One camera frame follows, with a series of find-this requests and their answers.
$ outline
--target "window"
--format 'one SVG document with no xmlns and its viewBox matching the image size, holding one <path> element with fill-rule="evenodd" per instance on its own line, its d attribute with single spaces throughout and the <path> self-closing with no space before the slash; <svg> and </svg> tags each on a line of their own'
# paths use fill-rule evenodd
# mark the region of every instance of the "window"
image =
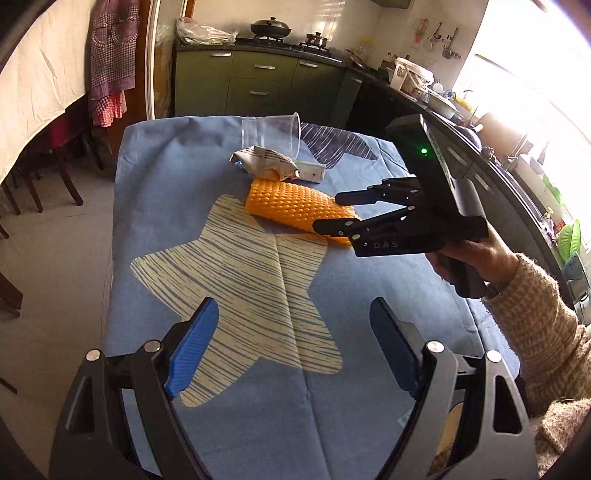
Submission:
<svg viewBox="0 0 591 480">
<path fill-rule="evenodd" d="M 591 48 L 556 7 L 489 0 L 454 91 L 473 90 L 476 116 L 488 111 L 528 132 L 543 169 L 591 241 Z"/>
</svg>

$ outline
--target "chair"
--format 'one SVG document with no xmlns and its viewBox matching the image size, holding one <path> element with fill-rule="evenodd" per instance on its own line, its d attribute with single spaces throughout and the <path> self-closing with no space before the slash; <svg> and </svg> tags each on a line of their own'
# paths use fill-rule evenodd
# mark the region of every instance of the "chair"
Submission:
<svg viewBox="0 0 591 480">
<path fill-rule="evenodd" d="M 562 268 L 579 322 L 583 323 L 584 301 L 589 298 L 589 279 L 578 254 L 573 254 Z"/>
<path fill-rule="evenodd" d="M 77 138 L 83 137 L 89 146 L 90 153 L 93 155 L 96 165 L 100 170 L 105 169 L 98 149 L 96 148 L 96 142 L 90 133 L 91 126 L 88 97 L 84 95 L 66 108 L 66 111 L 62 115 L 37 134 L 22 152 L 17 161 L 17 170 L 24 179 L 25 185 L 31 193 L 39 213 L 43 211 L 43 205 L 31 180 L 31 173 L 36 173 L 40 168 L 55 164 L 57 164 L 61 179 L 74 199 L 74 202 L 79 206 L 84 204 L 84 200 L 82 200 L 82 197 L 76 190 L 72 178 L 67 171 L 65 152 L 67 144 Z"/>
</svg>

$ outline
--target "plastic bag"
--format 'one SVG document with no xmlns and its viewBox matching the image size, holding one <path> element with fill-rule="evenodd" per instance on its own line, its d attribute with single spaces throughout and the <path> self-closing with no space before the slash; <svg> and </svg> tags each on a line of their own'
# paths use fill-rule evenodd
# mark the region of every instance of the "plastic bag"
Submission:
<svg viewBox="0 0 591 480">
<path fill-rule="evenodd" d="M 222 45 L 235 43 L 238 30 L 233 33 L 224 32 L 208 25 L 199 25 L 189 17 L 181 17 L 177 20 L 178 36 L 186 43 L 196 45 Z"/>
</svg>

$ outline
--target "white container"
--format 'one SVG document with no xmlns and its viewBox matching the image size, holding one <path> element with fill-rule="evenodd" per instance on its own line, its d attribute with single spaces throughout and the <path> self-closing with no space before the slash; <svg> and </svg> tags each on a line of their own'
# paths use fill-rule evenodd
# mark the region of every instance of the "white container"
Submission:
<svg viewBox="0 0 591 480">
<path fill-rule="evenodd" d="M 429 108 L 448 120 L 451 120 L 458 113 L 457 108 L 451 101 L 435 92 L 429 92 Z"/>
<path fill-rule="evenodd" d="M 396 59 L 394 77 L 390 86 L 412 97 L 419 97 L 419 91 L 424 92 L 427 85 L 433 83 L 433 72 L 406 59 Z"/>
</svg>

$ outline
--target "kitchen counter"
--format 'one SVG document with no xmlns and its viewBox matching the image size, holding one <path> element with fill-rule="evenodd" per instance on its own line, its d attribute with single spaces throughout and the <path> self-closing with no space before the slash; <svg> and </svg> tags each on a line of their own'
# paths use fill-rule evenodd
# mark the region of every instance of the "kitchen counter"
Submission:
<svg viewBox="0 0 591 480">
<path fill-rule="evenodd" d="M 558 254 L 557 248 L 555 245 L 553 245 L 548 233 L 544 229 L 544 224 L 541 220 L 541 213 L 535 206 L 533 206 L 533 202 L 530 201 L 519 185 L 516 185 L 514 180 L 512 181 L 510 174 L 504 172 L 496 164 L 493 164 L 482 158 L 474 146 L 468 142 L 466 138 L 456 129 L 454 129 L 454 126 L 450 121 L 433 112 L 426 104 L 415 100 L 405 93 L 394 90 L 390 87 L 388 82 L 376 78 L 369 69 L 363 70 L 357 65 L 353 64 L 350 59 L 346 57 L 340 57 L 335 53 L 333 53 L 334 58 L 330 58 L 305 51 L 292 50 L 287 47 L 241 43 L 240 39 L 236 44 L 224 46 L 187 45 L 182 41 L 179 41 L 176 45 L 176 49 L 177 51 L 253 51 L 259 53 L 279 54 L 287 57 L 295 57 L 299 59 L 310 60 L 316 63 L 324 63 L 326 65 L 340 67 L 351 72 L 359 80 L 362 80 L 366 88 L 373 89 L 374 91 L 372 94 L 376 98 L 381 98 L 383 96 L 384 100 L 390 100 L 392 110 L 388 112 L 387 118 L 383 118 L 386 125 L 390 120 L 398 116 L 409 115 L 412 113 L 422 114 L 430 125 L 434 126 L 448 139 L 449 142 L 451 142 L 451 144 L 453 144 L 453 149 L 455 151 L 462 154 L 469 160 L 471 165 L 474 166 L 471 168 L 475 168 L 483 174 L 481 176 L 477 174 L 476 178 L 481 179 L 482 176 L 486 176 L 493 183 L 494 187 L 500 191 L 505 200 L 511 204 L 512 208 L 517 212 L 519 218 L 521 219 L 520 222 L 515 224 L 515 227 L 527 229 L 531 235 L 531 238 L 537 245 L 538 258 L 536 259 L 558 281 L 561 295 L 565 303 L 573 308 L 573 303 L 568 293 L 569 289 L 566 285 L 566 281 L 561 270 L 563 265 L 562 260 Z M 354 114 L 355 110 L 353 110 L 351 113 L 351 117 L 353 117 Z M 367 115 L 360 115 L 357 119 L 356 125 L 355 119 L 352 119 L 352 122 L 348 122 L 347 129 L 362 134 L 369 134 L 375 137 L 385 138 L 384 129 L 386 125 L 380 125 L 379 128 L 374 129 L 373 131 L 371 131 L 371 129 L 370 131 L 364 129 L 364 123 L 368 121 L 367 118 Z"/>
<path fill-rule="evenodd" d="M 334 58 L 325 57 L 324 55 L 318 55 L 315 53 L 309 53 L 306 51 L 292 50 L 287 47 L 279 47 L 272 45 L 254 45 L 252 43 L 241 43 L 240 38 L 238 42 L 230 45 L 188 45 L 182 41 L 177 43 L 177 51 L 199 51 L 199 50 L 220 50 L 220 51 L 254 51 L 258 53 L 272 53 L 274 55 L 285 55 L 286 57 L 294 57 L 297 59 L 304 59 L 310 61 L 317 61 L 326 65 L 332 65 L 334 67 L 347 68 L 351 62 L 345 60 L 340 56 Z"/>
</svg>

